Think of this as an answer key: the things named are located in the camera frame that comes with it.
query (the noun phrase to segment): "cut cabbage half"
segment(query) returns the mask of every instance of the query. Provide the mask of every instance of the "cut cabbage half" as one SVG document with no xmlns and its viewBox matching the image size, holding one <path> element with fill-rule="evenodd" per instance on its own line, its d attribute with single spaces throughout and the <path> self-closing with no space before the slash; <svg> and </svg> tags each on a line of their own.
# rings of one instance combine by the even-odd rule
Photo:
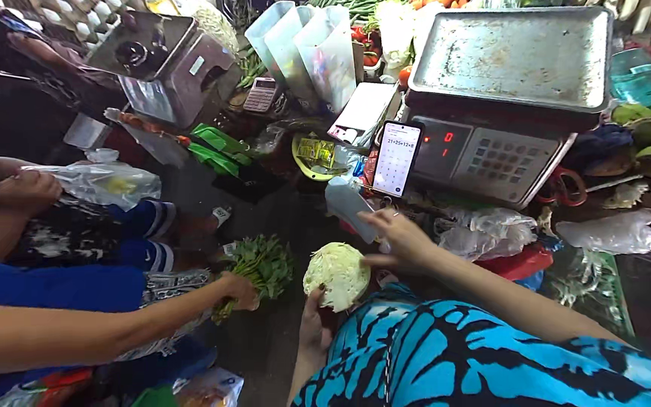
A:
<svg viewBox="0 0 651 407">
<path fill-rule="evenodd" d="M 340 312 L 352 306 L 363 295 L 370 280 L 370 267 L 362 266 L 363 257 L 345 243 L 329 243 L 313 253 L 303 276 L 303 291 L 307 294 L 325 284 L 321 306 Z"/>
</svg>

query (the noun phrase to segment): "tomato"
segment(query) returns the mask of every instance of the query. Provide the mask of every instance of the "tomato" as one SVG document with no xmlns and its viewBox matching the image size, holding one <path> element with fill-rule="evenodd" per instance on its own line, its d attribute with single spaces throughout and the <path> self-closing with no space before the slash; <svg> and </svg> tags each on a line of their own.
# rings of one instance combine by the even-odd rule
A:
<svg viewBox="0 0 651 407">
<path fill-rule="evenodd" d="M 401 69 L 399 72 L 399 85 L 406 88 L 409 85 L 409 77 L 411 76 L 411 65 Z"/>
<path fill-rule="evenodd" d="M 366 40 L 367 35 L 363 32 L 363 27 L 351 27 L 351 40 L 362 43 Z"/>
<path fill-rule="evenodd" d="M 375 67 L 380 58 L 374 52 L 366 52 L 363 55 L 363 65 L 366 67 Z"/>
</svg>

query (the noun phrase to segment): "calculator app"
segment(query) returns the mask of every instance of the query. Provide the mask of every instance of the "calculator app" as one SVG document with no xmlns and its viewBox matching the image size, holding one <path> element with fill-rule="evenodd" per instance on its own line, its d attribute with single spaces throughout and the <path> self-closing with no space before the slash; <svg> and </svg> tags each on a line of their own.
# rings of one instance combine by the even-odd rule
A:
<svg viewBox="0 0 651 407">
<path fill-rule="evenodd" d="M 402 196 L 421 129 L 398 123 L 386 123 L 381 151 L 373 178 L 376 190 Z"/>
</svg>

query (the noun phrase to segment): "scissors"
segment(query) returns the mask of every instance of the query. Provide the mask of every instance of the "scissors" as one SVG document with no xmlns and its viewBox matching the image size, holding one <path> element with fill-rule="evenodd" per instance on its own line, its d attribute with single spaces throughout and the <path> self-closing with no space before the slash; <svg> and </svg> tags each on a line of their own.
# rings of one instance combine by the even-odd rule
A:
<svg viewBox="0 0 651 407">
<path fill-rule="evenodd" d="M 567 207 L 578 207 L 587 200 L 587 187 L 579 174 L 557 165 L 535 199 L 543 204 L 558 200 Z"/>
</svg>

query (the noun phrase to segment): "yellow plastic bowl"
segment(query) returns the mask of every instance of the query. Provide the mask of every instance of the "yellow plastic bowl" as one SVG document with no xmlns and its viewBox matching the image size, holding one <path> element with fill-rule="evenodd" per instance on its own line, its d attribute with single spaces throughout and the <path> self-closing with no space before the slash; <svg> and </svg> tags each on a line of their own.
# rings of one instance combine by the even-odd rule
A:
<svg viewBox="0 0 651 407">
<path fill-rule="evenodd" d="M 303 174 L 305 174 L 305 176 L 308 177 L 309 180 L 327 182 L 330 181 L 333 177 L 337 177 L 340 175 L 340 174 L 319 174 L 315 171 L 311 171 L 310 168 L 308 168 L 308 166 L 305 165 L 305 162 L 303 162 L 303 160 L 301 160 L 300 157 L 297 156 L 298 145 L 300 144 L 301 138 L 303 137 L 293 138 L 293 141 L 290 143 L 290 152 L 293 154 L 293 159 L 295 160 L 295 164 L 298 164 L 300 171 L 302 171 Z"/>
</svg>

